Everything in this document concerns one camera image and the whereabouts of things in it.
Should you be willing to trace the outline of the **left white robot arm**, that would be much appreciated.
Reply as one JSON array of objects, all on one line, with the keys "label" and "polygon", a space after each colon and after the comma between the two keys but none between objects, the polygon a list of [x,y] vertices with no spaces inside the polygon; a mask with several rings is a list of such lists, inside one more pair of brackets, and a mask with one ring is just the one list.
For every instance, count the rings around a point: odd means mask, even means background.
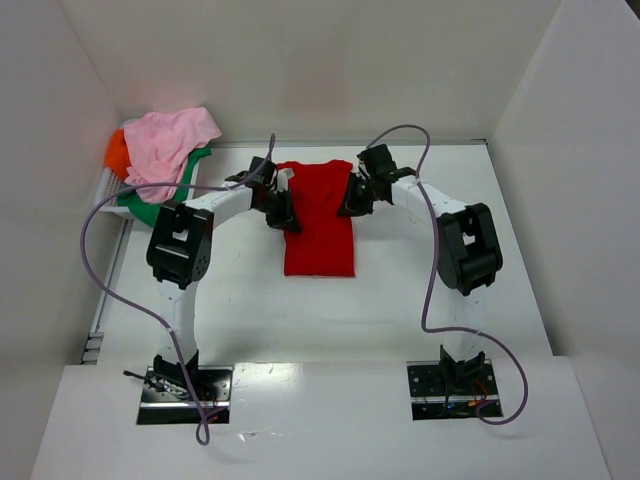
[{"label": "left white robot arm", "polygon": [[299,233],[290,191],[293,177],[291,168],[270,167],[239,187],[226,183],[220,191],[160,207],[146,254],[158,282],[164,321],[153,360],[156,378],[182,390],[199,382],[195,304],[199,282],[211,264],[214,229],[257,210],[265,215],[269,227]]}]

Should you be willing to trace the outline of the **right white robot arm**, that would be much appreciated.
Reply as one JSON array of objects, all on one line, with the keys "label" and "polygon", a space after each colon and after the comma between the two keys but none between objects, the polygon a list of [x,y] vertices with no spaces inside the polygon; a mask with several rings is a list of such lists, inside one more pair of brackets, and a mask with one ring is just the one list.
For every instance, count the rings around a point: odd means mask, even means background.
[{"label": "right white robot arm", "polygon": [[[409,175],[410,168],[383,174],[352,173],[338,208],[343,217],[373,212],[376,201],[401,207],[432,226],[434,256],[421,314],[421,328],[429,334],[446,334],[440,347],[440,375],[447,393],[466,387],[484,368],[486,355],[479,339],[494,338],[483,332],[488,288],[503,267],[503,255],[492,213],[484,203],[466,204],[425,181]],[[435,281],[450,293],[453,319],[445,326],[428,325]]]}]

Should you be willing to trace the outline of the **red t shirt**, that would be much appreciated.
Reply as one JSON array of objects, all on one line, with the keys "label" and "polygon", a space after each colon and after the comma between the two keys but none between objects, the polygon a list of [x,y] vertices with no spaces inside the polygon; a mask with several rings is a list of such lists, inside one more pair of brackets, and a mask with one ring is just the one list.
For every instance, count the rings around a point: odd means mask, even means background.
[{"label": "red t shirt", "polygon": [[337,215],[352,164],[339,159],[321,164],[288,161],[278,168],[293,173],[288,186],[301,228],[299,233],[284,233],[284,274],[354,277],[352,221]]}]

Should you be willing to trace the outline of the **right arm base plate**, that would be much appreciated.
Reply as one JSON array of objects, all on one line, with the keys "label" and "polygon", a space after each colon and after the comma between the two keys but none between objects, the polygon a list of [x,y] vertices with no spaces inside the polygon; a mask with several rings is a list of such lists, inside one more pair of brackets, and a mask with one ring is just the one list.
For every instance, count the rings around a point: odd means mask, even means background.
[{"label": "right arm base plate", "polygon": [[447,382],[439,364],[413,362],[406,366],[414,421],[476,418],[501,418],[503,411],[493,365],[486,361],[471,380]]}]

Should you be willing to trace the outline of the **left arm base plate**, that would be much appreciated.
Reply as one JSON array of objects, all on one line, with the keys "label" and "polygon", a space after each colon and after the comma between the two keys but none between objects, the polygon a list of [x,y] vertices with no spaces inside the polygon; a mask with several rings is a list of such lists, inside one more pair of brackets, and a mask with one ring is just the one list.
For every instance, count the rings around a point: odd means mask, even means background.
[{"label": "left arm base plate", "polygon": [[[231,366],[205,366],[194,382],[198,401],[209,424],[228,424],[233,378]],[[189,392],[160,379],[151,367],[143,376],[137,425],[196,425],[198,408]]]}]

